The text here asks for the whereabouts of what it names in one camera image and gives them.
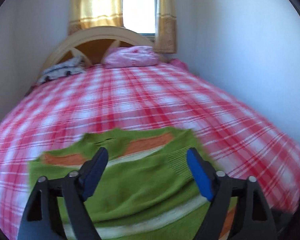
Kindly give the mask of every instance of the headboard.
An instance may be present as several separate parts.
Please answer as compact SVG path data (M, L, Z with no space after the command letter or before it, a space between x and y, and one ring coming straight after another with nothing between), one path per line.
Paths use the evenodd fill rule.
M121 41L120 47L153 46L153 43L146 37L125 28L100 26L80 30L66 38L54 49L43 64L40 72L52 65L72 58L71 48L80 50L93 64L98 64L114 40Z

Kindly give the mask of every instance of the yellow curtain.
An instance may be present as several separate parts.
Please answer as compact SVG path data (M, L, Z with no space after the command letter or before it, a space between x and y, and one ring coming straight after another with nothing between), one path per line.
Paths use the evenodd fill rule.
M69 35L105 25L123 26L122 0L71 0Z
M158 15L154 50L161 53L177 52L177 17L175 0L158 0Z

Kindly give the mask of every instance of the pink pillow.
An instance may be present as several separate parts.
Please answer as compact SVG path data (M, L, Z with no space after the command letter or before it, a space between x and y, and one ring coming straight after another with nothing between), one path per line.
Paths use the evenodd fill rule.
M115 48L104 58L105 68L145 67L158 64L158 56L150 46Z
M173 65L174 67L183 69L185 71L189 71L188 65L184 62L182 62L181 60L179 60L178 58L174 58L172 60L170 60L169 62L171 65Z

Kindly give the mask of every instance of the mattress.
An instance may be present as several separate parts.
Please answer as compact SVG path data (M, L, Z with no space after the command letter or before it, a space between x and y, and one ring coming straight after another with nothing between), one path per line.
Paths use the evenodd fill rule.
M27 162L84 133L115 127L192 129L231 177L255 176L270 206L294 211L300 145L236 98L169 64L103 69L47 82L0 124L0 228L16 239L28 192Z

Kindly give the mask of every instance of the silver screw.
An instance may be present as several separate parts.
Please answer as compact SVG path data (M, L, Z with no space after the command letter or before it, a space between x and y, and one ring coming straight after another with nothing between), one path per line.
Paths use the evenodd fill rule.
M46 177L45 176L41 176L41 177L39 177L38 182L44 182L45 180L46 180Z
M71 172L69 172L69 177L71 177L71 178L76 177L78 175L79 175L78 171L71 171Z
M226 174L225 174L223 171L217 171L217 172L216 172L216 175L217 175L218 177L224 177Z
M251 182L256 182L257 179L256 179L256 177L254 177L254 176L250 176L250 177L249 177L249 181L251 181Z

